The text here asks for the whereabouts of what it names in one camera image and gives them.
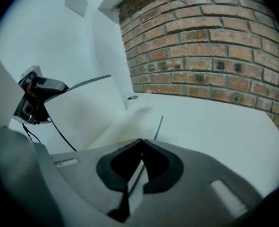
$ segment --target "cutout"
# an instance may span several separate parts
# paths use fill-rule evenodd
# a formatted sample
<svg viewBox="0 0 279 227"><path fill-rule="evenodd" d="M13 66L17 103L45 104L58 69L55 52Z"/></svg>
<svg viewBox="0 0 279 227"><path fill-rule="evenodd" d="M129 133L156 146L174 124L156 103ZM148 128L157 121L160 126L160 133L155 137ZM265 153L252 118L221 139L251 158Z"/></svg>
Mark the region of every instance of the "cutout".
<svg viewBox="0 0 279 227"><path fill-rule="evenodd" d="M97 175L109 189L124 194L120 206L108 213L119 222L124 222L130 215L128 182L141 160L149 180L144 185L144 194L167 191L178 182L184 171L183 162L177 155L142 139L100 158L96 165Z"/></svg>
<svg viewBox="0 0 279 227"><path fill-rule="evenodd" d="M128 97L128 100L130 101L130 100L134 100L134 99L137 99L138 98L138 96L130 96L130 97Z"/></svg>
<svg viewBox="0 0 279 227"><path fill-rule="evenodd" d="M75 165L75 164L78 164L78 163L79 163L79 161L77 159L69 159L69 160L66 160L66 161L55 162L54 165L57 168L61 168L61 167L66 167L66 166L72 166L72 165Z"/></svg>
<svg viewBox="0 0 279 227"><path fill-rule="evenodd" d="M211 187L232 217L238 218L248 211L247 206L221 180L211 182Z"/></svg>

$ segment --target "wire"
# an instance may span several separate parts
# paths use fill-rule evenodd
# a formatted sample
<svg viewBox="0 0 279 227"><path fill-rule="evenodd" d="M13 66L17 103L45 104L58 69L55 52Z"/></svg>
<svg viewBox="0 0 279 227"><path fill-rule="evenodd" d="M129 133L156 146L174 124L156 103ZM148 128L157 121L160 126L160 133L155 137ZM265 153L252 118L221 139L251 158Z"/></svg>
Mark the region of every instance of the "wire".
<svg viewBox="0 0 279 227"><path fill-rule="evenodd" d="M26 128L26 126L25 126L24 124L22 124L22 125L23 125L23 128L24 128L24 130L26 131L26 133L27 133L29 139L30 139L32 142L33 142L33 140L32 140L32 138L30 137L29 134L33 135L39 142L41 142L41 141L39 140L39 138L37 138L34 134L32 134L32 133Z"/></svg>

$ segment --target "white curved surface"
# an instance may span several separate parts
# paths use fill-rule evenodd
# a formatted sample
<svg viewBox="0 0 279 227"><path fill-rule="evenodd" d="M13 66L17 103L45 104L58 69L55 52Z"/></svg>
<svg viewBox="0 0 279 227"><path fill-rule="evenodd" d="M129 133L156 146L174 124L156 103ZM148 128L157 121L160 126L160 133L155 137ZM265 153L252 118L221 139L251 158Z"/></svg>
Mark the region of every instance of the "white curved surface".
<svg viewBox="0 0 279 227"><path fill-rule="evenodd" d="M265 197L279 187L279 131L265 112L211 100L134 93L127 110L163 115L158 141L208 154Z"/></svg>
<svg viewBox="0 0 279 227"><path fill-rule="evenodd" d="M55 126L76 150L87 149L125 112L112 77L76 87L44 105Z"/></svg>

